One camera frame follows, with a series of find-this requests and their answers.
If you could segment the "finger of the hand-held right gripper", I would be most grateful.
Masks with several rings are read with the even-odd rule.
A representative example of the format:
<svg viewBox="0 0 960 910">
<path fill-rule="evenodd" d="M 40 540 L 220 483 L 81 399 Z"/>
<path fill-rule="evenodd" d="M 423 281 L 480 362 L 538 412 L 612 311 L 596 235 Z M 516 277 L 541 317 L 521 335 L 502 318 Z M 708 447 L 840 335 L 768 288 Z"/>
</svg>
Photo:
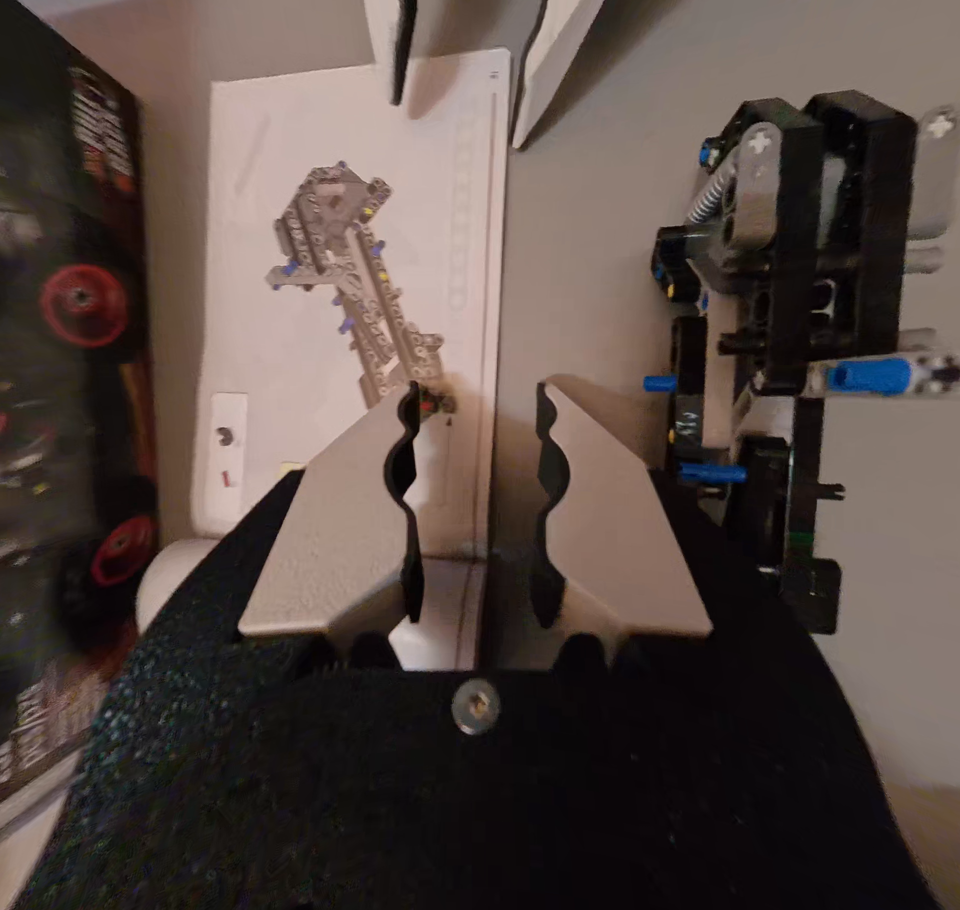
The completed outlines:
<svg viewBox="0 0 960 910">
<path fill-rule="evenodd" d="M 374 63 L 386 79 L 390 105 L 401 105 L 418 0 L 363 0 Z"/>
<path fill-rule="evenodd" d="M 606 0 L 541 0 L 518 65 L 511 146 L 524 148 Z"/>
</svg>

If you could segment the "black toy set box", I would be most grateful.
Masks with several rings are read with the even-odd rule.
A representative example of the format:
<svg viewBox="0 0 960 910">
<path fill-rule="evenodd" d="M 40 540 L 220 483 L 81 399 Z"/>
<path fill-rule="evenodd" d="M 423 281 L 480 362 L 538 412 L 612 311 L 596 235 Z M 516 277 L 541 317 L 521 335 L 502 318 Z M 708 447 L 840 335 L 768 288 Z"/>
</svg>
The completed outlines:
<svg viewBox="0 0 960 910">
<path fill-rule="evenodd" d="M 1 799 L 70 780 L 159 543 L 136 98 L 1 5 Z"/>
</svg>

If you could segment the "grey desk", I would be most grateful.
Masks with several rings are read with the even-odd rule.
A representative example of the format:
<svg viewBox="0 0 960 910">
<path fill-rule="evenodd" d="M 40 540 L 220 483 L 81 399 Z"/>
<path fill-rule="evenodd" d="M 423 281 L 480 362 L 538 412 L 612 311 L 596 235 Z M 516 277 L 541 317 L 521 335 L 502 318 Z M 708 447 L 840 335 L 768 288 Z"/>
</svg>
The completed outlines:
<svg viewBox="0 0 960 910">
<path fill-rule="evenodd" d="M 210 84 L 364 65 L 363 0 L 18 0 L 144 108 L 161 542 L 193 536 Z M 958 100 L 958 0 L 606 0 L 539 129 L 510 156 L 486 653 L 546 655 L 525 595 L 542 500 L 535 384 L 562 376 L 645 460 L 662 411 L 642 377 L 669 325 L 648 262 L 683 215 L 702 138 L 741 100 L 858 89 L 910 115 Z M 895 814 L 958 907 L 958 406 L 840 400 L 820 512 L 844 568 L 822 649 Z"/>
</svg>

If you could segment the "white instruction booklet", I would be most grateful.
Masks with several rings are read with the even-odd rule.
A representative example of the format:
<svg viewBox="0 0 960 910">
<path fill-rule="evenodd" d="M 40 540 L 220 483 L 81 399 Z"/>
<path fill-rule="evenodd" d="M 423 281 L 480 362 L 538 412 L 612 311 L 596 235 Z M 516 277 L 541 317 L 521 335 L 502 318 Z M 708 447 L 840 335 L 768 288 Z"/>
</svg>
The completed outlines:
<svg viewBox="0 0 960 910">
<path fill-rule="evenodd" d="M 193 523 L 138 592 L 145 631 L 255 503 L 415 382 L 419 621 L 408 669 L 477 666 L 489 552 L 511 57 L 212 85 Z"/>
</svg>

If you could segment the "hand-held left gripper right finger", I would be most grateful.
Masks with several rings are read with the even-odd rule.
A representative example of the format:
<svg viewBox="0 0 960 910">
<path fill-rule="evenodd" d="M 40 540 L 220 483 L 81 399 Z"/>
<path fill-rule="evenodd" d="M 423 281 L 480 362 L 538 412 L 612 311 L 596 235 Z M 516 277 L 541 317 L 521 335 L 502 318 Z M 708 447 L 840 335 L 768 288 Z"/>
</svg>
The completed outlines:
<svg viewBox="0 0 960 910">
<path fill-rule="evenodd" d="M 530 602 L 544 630 L 595 637 L 611 659 L 631 637 L 713 632 L 646 463 L 553 381 L 536 386 Z"/>
</svg>

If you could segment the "black brick model assembly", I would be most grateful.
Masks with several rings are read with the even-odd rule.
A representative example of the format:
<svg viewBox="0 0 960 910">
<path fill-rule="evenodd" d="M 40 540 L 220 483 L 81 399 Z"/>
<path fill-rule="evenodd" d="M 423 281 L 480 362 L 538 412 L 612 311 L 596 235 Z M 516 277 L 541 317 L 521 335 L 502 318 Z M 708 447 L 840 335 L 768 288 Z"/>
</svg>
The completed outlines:
<svg viewBox="0 0 960 910">
<path fill-rule="evenodd" d="M 830 398 L 958 400 L 958 353 L 903 330 L 904 281 L 942 267 L 958 106 L 918 120 L 856 90 L 798 109 L 748 100 L 699 152 L 683 222 L 656 233 L 670 308 L 665 470 L 816 635 L 836 632 L 842 569 L 815 553 Z"/>
</svg>

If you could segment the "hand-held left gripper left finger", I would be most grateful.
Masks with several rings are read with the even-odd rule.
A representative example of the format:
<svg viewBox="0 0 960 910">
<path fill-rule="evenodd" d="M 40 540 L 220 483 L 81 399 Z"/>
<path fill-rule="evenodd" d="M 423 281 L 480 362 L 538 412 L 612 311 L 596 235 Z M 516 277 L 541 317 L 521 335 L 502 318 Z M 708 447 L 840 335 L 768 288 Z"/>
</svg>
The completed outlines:
<svg viewBox="0 0 960 910">
<path fill-rule="evenodd" d="M 378 404 L 303 472 L 239 620 L 246 638 L 323 635 L 351 644 L 422 615 L 425 570 L 414 509 L 421 391 Z"/>
</svg>

